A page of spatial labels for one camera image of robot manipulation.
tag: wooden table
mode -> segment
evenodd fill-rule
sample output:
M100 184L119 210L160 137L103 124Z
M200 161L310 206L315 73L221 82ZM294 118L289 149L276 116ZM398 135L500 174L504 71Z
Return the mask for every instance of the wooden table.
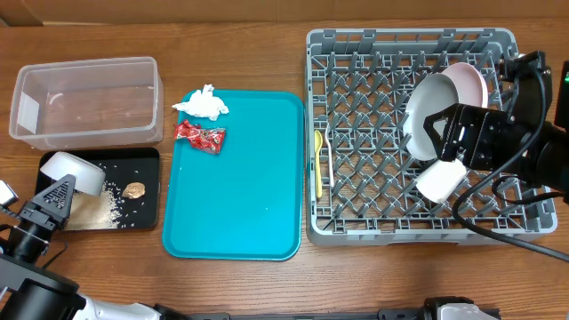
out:
M514 32L520 51L543 50L554 96L569 50L569 20L378 20L310 23L168 24L0 29L0 179L32 197L42 151L8 135L12 91L27 64L152 56L164 81L162 185L172 161L170 106L204 84L303 95L304 48L312 28L496 27ZM565 319L569 264L512 246L408 244L320 247L303 235L286 262L180 260L153 230L59 234L68 251L50 267L95 299L159 302L183 312L233 314L374 311L418 307L427 297L463 295L501 308L505 319ZM569 252L568 207L557 201L557 231L537 241ZM52 246L50 254L62 247Z

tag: clear plastic container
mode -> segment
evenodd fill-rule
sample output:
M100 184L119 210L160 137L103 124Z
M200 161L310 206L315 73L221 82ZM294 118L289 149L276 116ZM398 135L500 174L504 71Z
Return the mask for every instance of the clear plastic container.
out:
M10 135L42 150L160 141L163 97L151 57L30 65L18 74Z

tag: blue plastic tray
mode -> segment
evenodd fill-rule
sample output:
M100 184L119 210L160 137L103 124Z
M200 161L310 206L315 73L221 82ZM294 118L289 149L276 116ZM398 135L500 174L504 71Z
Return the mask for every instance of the blue plastic tray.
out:
M227 135L217 156L175 142L164 248L179 258L290 259L301 245L302 102L288 92L213 94L229 108L217 121L180 112L179 123Z

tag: crumpled white napkin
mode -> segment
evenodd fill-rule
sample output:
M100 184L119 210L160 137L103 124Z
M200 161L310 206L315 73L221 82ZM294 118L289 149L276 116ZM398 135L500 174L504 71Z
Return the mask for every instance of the crumpled white napkin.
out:
M176 103L172 106L179 111L184 111L191 116L208 117L215 121L222 114L229 113L228 107L218 97L213 97L213 85L206 84L202 91L197 90L189 97L188 102Z

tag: dish rack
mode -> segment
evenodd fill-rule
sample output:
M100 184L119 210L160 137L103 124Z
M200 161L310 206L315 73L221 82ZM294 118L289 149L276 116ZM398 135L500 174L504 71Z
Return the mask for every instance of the dish rack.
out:
M514 35L504 28L316 29L307 36L306 130L307 234L319 245L408 242L501 244L463 228L452 218L454 200L484 172L467 177L441 204L430 202L414 179L433 161L414 159L405 145L405 106L413 88L430 73L456 62L476 67L488 85L489 108L505 109L514 88L498 81L499 59L518 55ZM323 196L316 198L314 130L326 126L332 158L320 151ZM328 161L335 186L330 188ZM548 188L503 184L508 198L534 196ZM490 185L461 207L464 217L493 231L526 241L553 232L553 200L513 205Z

